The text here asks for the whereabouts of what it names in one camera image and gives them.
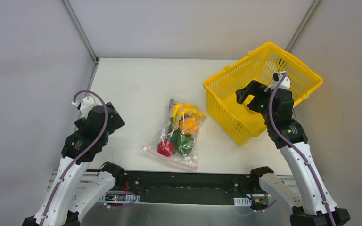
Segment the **red tomato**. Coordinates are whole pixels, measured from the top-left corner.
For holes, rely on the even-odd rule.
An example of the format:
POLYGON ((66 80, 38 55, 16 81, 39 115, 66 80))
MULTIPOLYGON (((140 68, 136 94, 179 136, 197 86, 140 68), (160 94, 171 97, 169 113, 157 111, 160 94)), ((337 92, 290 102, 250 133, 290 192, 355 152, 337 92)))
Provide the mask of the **red tomato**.
POLYGON ((157 152, 165 157, 175 154, 174 144, 168 140, 163 140, 157 145, 157 152))

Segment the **clear pink-dotted zip bag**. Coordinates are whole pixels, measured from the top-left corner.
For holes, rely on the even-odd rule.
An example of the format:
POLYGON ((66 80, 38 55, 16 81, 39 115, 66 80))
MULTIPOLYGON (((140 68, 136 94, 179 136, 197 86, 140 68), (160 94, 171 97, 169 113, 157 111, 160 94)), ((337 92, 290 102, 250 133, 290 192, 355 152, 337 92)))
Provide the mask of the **clear pink-dotted zip bag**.
POLYGON ((142 150, 173 164, 197 170, 197 137, 205 119, 206 114, 195 104, 170 99, 161 130, 142 150))

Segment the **yellow banana bunch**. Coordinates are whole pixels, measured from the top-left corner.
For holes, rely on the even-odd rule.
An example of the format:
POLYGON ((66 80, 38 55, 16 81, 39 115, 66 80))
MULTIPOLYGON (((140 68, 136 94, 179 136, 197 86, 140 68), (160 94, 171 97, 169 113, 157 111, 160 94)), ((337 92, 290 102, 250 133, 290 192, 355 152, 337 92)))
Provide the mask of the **yellow banana bunch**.
POLYGON ((181 120, 182 118, 185 118, 187 116, 191 116, 198 121, 206 119, 206 115, 196 105, 192 103, 179 102, 170 107, 170 118, 181 120))

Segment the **orange bell pepper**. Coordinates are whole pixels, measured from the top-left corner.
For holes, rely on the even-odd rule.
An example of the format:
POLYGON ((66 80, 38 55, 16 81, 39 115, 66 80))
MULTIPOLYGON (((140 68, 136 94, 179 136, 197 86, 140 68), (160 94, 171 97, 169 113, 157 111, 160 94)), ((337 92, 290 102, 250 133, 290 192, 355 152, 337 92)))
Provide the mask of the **orange bell pepper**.
POLYGON ((198 132, 199 123, 193 117, 183 118, 179 121, 179 130, 182 134, 192 135, 198 132))

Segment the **green bell pepper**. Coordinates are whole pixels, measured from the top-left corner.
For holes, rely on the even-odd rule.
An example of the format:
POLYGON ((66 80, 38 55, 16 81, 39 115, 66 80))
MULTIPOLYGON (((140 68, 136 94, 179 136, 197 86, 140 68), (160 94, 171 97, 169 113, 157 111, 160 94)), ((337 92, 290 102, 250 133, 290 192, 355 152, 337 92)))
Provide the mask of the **green bell pepper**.
POLYGON ((188 136, 179 136, 176 142, 176 151, 184 156, 188 156, 195 144, 195 141, 192 137, 188 136))

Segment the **dark green avocado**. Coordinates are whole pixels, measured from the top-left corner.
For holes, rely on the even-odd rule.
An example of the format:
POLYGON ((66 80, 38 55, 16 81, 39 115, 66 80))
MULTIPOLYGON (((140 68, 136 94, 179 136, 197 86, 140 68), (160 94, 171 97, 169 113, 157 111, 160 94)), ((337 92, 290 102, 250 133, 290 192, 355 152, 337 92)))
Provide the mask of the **dark green avocado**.
POLYGON ((166 140, 170 141, 173 145, 177 143, 177 140, 180 136, 179 129, 169 129, 166 134, 166 140))

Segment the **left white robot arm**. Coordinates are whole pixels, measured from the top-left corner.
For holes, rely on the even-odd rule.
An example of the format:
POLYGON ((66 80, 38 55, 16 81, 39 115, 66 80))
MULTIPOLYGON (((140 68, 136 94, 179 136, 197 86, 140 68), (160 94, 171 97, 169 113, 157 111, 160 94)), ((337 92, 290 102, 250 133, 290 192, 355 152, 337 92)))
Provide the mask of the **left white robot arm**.
POLYGON ((79 226, 105 192, 124 187, 124 168, 105 162, 92 184, 75 195, 95 155, 108 143, 109 135, 125 125, 111 102, 97 105, 87 99, 78 108, 87 116, 75 121, 78 129, 65 139, 54 184, 37 213, 24 219, 24 226, 79 226))

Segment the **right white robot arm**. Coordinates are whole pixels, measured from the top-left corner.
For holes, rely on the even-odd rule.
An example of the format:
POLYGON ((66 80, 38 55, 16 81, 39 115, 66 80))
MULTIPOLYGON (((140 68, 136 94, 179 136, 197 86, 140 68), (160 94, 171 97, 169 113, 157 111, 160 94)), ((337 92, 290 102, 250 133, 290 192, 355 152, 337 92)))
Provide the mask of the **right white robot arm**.
POLYGON ((292 226, 343 226, 350 219, 347 209, 340 208, 331 197, 312 158, 307 135, 292 118, 294 100, 289 82, 266 86, 256 80, 236 92, 236 102, 247 104, 249 110, 261 114, 268 135, 286 160, 295 179, 299 194, 281 183, 268 167, 251 171, 249 188, 255 193, 263 190, 289 211, 292 226))

